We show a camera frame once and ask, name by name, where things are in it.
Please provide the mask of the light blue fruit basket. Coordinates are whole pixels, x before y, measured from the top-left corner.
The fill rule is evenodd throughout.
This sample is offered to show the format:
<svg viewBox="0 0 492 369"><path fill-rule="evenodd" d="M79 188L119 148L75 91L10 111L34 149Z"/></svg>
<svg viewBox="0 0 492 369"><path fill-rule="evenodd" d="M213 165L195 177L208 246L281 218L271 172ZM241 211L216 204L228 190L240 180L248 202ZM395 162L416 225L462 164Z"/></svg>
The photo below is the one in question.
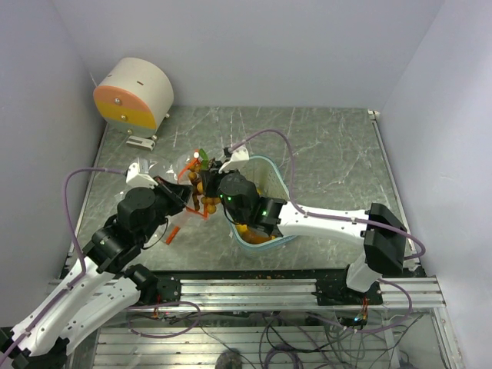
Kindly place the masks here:
<svg viewBox="0 0 492 369"><path fill-rule="evenodd" d="M292 236L283 236L278 230L280 211L289 201L289 190L277 165L266 156L253 155L239 173L254 182L260 201L249 223L234 223L224 209L226 218L231 222L232 237L250 256L278 248L291 241ZM275 236L275 239L263 244L248 244L241 240L235 227L238 224L246 224L251 231L265 237Z"/></svg>

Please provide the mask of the orange-brown fruit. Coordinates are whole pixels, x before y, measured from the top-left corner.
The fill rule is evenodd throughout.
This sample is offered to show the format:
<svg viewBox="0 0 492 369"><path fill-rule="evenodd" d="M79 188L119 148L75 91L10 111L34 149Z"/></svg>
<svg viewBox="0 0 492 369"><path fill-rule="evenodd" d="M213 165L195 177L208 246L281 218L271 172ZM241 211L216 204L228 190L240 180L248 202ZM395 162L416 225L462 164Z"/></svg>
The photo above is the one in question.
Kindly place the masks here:
<svg viewBox="0 0 492 369"><path fill-rule="evenodd" d="M275 236L265 237L251 231L246 224L238 224L235 227L241 240L248 244L263 244L275 239Z"/></svg>

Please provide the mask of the bunch of brown longans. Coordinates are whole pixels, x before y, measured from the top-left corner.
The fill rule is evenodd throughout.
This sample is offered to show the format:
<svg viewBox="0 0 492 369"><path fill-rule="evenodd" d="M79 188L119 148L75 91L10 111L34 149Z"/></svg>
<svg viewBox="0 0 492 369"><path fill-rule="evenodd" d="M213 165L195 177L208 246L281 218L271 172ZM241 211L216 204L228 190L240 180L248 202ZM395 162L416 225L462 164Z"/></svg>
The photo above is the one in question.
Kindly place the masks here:
<svg viewBox="0 0 492 369"><path fill-rule="evenodd" d="M220 202L219 198L208 197L204 191L204 170L209 162L208 155L200 148L193 154L193 158L185 168L185 174L193 187L190 210L204 219L217 211L217 205Z"/></svg>

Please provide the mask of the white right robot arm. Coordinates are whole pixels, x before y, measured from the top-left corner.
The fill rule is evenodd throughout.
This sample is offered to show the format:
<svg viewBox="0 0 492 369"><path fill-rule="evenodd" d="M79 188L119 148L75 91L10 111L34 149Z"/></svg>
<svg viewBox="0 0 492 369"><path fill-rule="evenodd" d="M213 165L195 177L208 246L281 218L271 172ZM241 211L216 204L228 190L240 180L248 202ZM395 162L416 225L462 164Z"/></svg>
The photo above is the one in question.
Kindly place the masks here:
<svg viewBox="0 0 492 369"><path fill-rule="evenodd" d="M340 298L348 304L359 302L378 278L397 276L404 269L406 229L382 204L373 203L366 211L300 206L259 194L254 182L239 171L205 170L201 186L206 197L221 201L230 221L262 238L309 236L360 246L361 255L349 264L338 287Z"/></svg>

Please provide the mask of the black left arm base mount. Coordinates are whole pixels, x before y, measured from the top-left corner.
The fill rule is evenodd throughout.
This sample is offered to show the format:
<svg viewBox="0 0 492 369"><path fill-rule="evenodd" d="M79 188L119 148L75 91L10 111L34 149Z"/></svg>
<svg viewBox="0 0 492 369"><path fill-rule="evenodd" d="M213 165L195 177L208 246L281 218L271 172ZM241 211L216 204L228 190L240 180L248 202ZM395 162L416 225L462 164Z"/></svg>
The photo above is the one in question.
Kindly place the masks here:
<svg viewBox="0 0 492 369"><path fill-rule="evenodd" d="M124 272L140 293L137 305L153 305L178 301L181 297L181 284L173 277L159 277L142 264L131 266Z"/></svg>

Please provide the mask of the clear zip bag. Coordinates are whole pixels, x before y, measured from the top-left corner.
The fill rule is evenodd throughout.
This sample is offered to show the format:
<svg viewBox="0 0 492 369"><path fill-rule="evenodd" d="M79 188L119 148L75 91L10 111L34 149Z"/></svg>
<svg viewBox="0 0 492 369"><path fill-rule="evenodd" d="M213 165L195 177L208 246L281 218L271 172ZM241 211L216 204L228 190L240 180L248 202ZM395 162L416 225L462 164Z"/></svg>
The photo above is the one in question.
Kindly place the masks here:
<svg viewBox="0 0 492 369"><path fill-rule="evenodd" d="M136 158L125 174L129 190L117 205L114 223L135 241L144 246L155 231L166 226L169 219L184 212L185 216L176 221L173 233L178 232L188 216L208 219L216 209L216 204L201 203L201 195L195 184L197 180L178 183L184 173L199 165L199 155L195 152L190 161L179 173L174 168L160 167L156 161Z"/></svg>

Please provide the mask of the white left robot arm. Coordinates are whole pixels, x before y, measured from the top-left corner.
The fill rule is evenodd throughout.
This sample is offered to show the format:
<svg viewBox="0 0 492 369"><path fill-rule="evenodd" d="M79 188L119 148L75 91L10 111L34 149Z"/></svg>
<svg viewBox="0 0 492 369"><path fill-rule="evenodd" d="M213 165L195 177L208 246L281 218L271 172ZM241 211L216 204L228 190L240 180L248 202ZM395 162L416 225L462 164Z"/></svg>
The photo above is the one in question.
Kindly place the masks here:
<svg viewBox="0 0 492 369"><path fill-rule="evenodd" d="M162 179L128 191L52 293L24 320L1 329L3 358L12 359L14 368L61 368L118 312L155 302L157 276L130 263L160 226L185 209L192 194L190 185Z"/></svg>

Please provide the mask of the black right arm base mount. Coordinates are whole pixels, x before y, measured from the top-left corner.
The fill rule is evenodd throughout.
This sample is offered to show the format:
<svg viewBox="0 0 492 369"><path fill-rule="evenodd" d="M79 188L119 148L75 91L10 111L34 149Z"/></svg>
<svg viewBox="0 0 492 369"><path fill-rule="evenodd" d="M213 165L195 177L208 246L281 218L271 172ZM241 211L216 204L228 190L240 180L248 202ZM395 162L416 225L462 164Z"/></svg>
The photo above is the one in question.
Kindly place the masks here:
<svg viewBox="0 0 492 369"><path fill-rule="evenodd" d="M315 292L318 306L342 306L342 305L362 305L364 300L369 305L382 305L383 298L378 294L380 285L374 282L366 292L359 292L348 288L345 280L339 279L317 279Z"/></svg>

